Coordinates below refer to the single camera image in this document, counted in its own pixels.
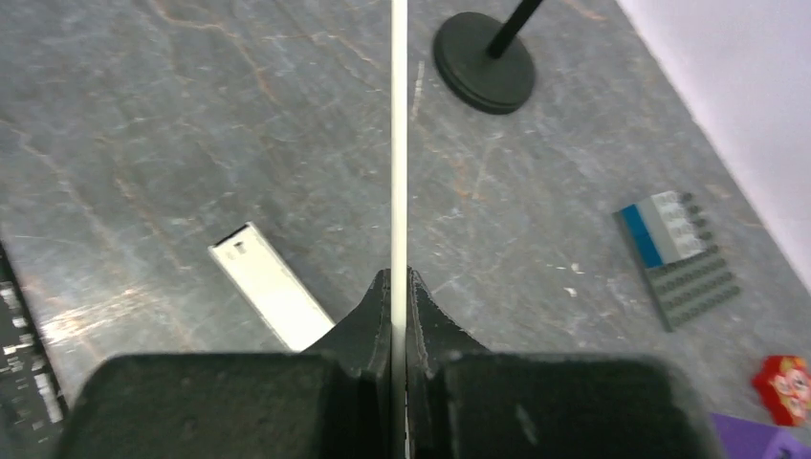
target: black base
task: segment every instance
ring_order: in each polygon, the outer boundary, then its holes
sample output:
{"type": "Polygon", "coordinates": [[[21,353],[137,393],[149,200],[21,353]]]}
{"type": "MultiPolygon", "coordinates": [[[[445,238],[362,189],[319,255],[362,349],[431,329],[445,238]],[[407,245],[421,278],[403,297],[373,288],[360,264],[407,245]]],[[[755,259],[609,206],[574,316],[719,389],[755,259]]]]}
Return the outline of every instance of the black base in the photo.
{"type": "Polygon", "coordinates": [[[456,14],[439,28],[433,57],[439,75],[468,105],[493,115],[520,108],[535,86],[532,57],[516,37],[498,59],[485,50],[502,24],[478,12],[456,14]]]}

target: red lego piece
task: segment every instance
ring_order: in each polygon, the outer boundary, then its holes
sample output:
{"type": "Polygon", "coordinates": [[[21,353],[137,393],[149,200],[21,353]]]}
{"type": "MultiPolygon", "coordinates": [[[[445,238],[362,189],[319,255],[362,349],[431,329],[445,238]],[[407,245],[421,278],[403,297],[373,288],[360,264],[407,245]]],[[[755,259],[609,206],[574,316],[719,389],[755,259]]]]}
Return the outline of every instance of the red lego piece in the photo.
{"type": "Polygon", "coordinates": [[[805,359],[796,356],[769,356],[752,385],[778,426],[802,426],[811,408],[805,359]]]}

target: purple object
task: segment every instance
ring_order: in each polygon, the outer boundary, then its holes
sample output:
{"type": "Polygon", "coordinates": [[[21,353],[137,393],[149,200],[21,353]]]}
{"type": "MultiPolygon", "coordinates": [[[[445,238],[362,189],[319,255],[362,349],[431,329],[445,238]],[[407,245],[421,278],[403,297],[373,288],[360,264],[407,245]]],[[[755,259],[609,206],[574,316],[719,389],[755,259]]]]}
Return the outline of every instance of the purple object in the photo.
{"type": "Polygon", "coordinates": [[[723,414],[712,420],[730,459],[811,459],[811,448],[785,428],[723,414]]]}

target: white plastic piece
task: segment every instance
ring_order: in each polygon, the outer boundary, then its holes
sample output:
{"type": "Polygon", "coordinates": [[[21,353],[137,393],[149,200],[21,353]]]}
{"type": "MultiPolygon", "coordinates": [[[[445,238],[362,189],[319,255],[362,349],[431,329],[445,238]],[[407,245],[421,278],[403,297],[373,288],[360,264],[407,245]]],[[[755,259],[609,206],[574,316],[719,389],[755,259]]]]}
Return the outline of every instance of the white plastic piece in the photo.
{"type": "Polygon", "coordinates": [[[391,0],[391,453],[406,453],[408,3],[391,0]]]}
{"type": "Polygon", "coordinates": [[[253,223],[208,252],[290,350],[303,351],[335,325],[253,223]]]}

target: white rod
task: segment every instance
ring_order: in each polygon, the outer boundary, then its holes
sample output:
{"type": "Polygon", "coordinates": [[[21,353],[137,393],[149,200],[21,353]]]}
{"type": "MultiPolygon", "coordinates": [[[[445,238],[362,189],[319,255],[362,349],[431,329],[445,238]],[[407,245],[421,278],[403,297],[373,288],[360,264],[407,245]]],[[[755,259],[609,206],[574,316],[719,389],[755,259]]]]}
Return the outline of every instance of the white rod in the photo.
{"type": "Polygon", "coordinates": [[[391,441],[406,454],[408,3],[391,0],[391,441]]]}

